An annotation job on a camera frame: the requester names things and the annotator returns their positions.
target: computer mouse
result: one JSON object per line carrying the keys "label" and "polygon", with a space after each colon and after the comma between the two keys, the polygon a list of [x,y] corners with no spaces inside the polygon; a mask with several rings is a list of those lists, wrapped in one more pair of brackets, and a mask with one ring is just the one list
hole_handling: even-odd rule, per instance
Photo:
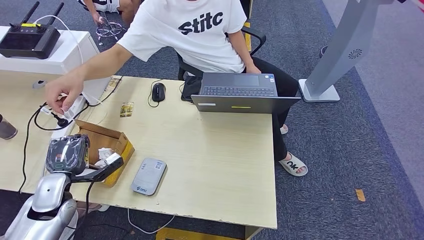
{"label": "computer mouse", "polygon": [[165,91],[166,87],[163,83],[158,82],[155,85],[153,85],[153,88],[151,89],[151,99],[155,102],[162,102],[165,100]]}

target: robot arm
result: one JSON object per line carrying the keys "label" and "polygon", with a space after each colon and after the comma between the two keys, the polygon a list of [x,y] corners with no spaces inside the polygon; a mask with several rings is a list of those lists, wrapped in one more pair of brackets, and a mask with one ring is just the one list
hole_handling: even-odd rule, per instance
{"label": "robot arm", "polygon": [[50,142],[46,168],[33,196],[28,198],[6,231],[6,240],[62,240],[65,228],[78,219],[77,203],[69,192],[71,184],[101,182],[124,164],[114,153],[111,164],[90,174],[81,174],[90,141],[86,135],[54,139]]}

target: black pants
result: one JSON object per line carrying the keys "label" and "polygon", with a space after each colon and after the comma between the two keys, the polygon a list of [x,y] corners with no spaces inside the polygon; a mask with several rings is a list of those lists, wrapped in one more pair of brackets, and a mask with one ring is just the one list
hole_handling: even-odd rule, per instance
{"label": "black pants", "polygon": [[[292,76],[278,67],[257,57],[252,57],[253,63],[263,74],[274,74],[275,85],[279,97],[294,97],[298,92],[299,83]],[[289,110],[272,115],[272,138],[274,143],[274,160],[283,160],[287,155],[287,148],[283,141],[280,128],[286,122]]]}

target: laptop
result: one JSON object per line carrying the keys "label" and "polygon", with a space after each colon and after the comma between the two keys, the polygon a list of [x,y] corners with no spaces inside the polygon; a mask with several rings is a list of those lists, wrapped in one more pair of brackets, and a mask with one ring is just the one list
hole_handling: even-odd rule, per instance
{"label": "laptop", "polygon": [[199,95],[191,95],[200,112],[282,113],[300,97],[279,97],[273,74],[203,74]]}

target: cardboard box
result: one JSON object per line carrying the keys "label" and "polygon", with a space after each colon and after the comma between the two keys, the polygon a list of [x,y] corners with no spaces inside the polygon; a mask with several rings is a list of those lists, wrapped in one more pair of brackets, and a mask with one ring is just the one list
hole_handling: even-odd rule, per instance
{"label": "cardboard box", "polygon": [[101,148],[110,148],[123,158],[123,166],[118,168],[103,182],[108,187],[113,187],[135,151],[133,144],[123,132],[77,119],[75,123],[79,126],[79,133],[88,135],[90,139],[90,148],[88,149],[88,161],[90,164],[94,165],[99,160],[99,149]]}

